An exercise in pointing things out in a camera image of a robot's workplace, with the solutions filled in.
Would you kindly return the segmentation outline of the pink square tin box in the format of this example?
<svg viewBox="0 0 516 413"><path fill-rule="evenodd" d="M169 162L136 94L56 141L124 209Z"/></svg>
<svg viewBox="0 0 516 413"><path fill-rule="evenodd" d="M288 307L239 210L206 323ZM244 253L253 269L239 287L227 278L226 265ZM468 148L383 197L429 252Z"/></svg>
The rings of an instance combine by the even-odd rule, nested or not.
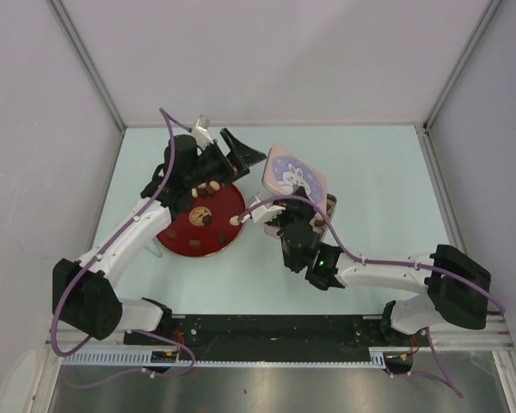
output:
<svg viewBox="0 0 516 413"><path fill-rule="evenodd" d="M333 194L327 194L326 195L326 207L325 207L325 213L327 214L329 219L332 219L334 213L335 213L335 207L336 207L337 199ZM326 225L326 221L323 219L323 217L319 213L315 213L314 218L310 221L312 230L316 232L320 236L320 240L322 241L325 238L326 231L328 229ZM280 227L275 224L273 221L267 222L264 225L264 232L269 237L273 237L277 240L280 239L280 237L277 235L277 232L280 230Z"/></svg>

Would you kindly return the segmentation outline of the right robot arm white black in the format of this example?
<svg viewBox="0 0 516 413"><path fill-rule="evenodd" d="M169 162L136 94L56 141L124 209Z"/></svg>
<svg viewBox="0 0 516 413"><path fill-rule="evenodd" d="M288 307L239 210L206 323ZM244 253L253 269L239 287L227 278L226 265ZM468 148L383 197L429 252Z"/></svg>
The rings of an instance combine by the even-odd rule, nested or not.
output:
<svg viewBox="0 0 516 413"><path fill-rule="evenodd" d="M324 243L315 232L312 218L317 209L303 189L274 205L282 209L273 222L279 229L284 264L292 272L303 272L315 288L382 287L413 294L384 307L379 334L389 345L399 345L436 324L485 328L491 274L461 250L440 244L426 256L392 260L350 256L339 244Z"/></svg>

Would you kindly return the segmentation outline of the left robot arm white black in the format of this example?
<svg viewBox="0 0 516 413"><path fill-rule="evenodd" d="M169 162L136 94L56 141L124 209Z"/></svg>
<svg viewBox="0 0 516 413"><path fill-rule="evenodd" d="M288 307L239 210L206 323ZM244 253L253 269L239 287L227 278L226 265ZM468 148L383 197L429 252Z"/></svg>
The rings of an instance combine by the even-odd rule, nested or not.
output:
<svg viewBox="0 0 516 413"><path fill-rule="evenodd" d="M52 327L64 322L96 340L119 330L142 330L156 344L172 336L165 305L150 299L120 299L115 287L144 246L189 211L199 185L227 186L246 176L266 154L220 132L229 151L197 132L173 136L164 161L136 206L104 241L75 261L59 260L52 271Z"/></svg>

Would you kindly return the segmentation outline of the red round plate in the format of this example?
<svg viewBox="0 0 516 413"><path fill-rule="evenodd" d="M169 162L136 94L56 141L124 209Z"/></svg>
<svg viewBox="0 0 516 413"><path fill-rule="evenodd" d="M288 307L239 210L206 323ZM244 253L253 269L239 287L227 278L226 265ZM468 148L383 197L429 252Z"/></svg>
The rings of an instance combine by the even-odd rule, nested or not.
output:
<svg viewBox="0 0 516 413"><path fill-rule="evenodd" d="M239 188L231 184L215 192L207 183L193 190L191 201L189 209L157 235L157 241L166 250L186 257L210 256L227 248L243 228L230 224L231 217L246 209ZM224 242L218 240L220 234L226 236ZM191 247L190 240L200 240L201 246Z"/></svg>

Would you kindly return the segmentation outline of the silver tin lid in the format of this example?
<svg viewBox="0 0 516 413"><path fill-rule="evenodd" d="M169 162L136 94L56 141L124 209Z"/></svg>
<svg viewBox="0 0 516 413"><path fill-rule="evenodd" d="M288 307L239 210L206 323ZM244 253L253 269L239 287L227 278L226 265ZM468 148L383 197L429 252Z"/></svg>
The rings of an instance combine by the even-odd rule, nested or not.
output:
<svg viewBox="0 0 516 413"><path fill-rule="evenodd" d="M295 194L304 188L309 200L322 210L327 206L327 179L280 145L272 146L267 154L262 184L277 195Z"/></svg>

